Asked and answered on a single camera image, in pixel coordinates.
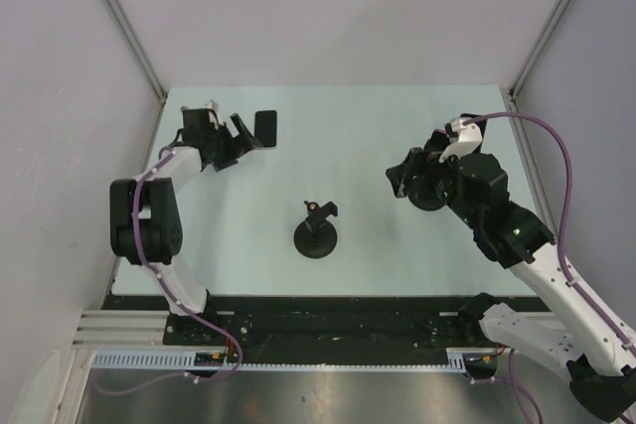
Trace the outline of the silver white phone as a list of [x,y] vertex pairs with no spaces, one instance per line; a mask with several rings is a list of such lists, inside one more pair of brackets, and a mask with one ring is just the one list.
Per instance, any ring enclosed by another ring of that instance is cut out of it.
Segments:
[[263,149],[277,145],[277,111],[260,110],[254,115],[254,137]]

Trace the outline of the black stand with ball joint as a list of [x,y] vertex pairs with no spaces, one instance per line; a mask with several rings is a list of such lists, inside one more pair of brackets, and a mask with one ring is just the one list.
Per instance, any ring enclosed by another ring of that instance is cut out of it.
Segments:
[[338,235],[329,216],[338,216],[338,207],[333,202],[320,206],[305,201],[307,216],[297,225],[293,243],[297,251],[311,259],[321,259],[331,254],[337,245]]

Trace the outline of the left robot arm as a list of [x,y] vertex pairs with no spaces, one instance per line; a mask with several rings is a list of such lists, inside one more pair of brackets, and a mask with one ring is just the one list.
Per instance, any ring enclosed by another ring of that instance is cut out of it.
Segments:
[[218,336],[220,321],[205,311],[208,291],[179,258],[183,226],[177,194],[206,169],[222,171],[265,144],[236,113],[230,116],[237,130],[232,133],[212,101],[198,109],[184,107],[182,120],[155,164],[132,179],[110,184],[110,247],[117,257],[142,267],[156,280],[172,313],[189,315],[186,334],[205,345]]

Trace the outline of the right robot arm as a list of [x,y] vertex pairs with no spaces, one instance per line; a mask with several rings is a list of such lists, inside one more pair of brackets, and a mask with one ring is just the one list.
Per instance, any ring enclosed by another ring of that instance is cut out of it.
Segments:
[[564,379],[594,417],[612,422],[635,403],[635,332],[589,287],[531,211],[510,199],[508,176],[491,154],[440,159],[411,149],[386,171],[398,198],[424,211],[452,210],[491,261],[530,287],[565,326],[560,335],[516,317],[501,301],[478,295],[458,321],[470,346],[505,343]]

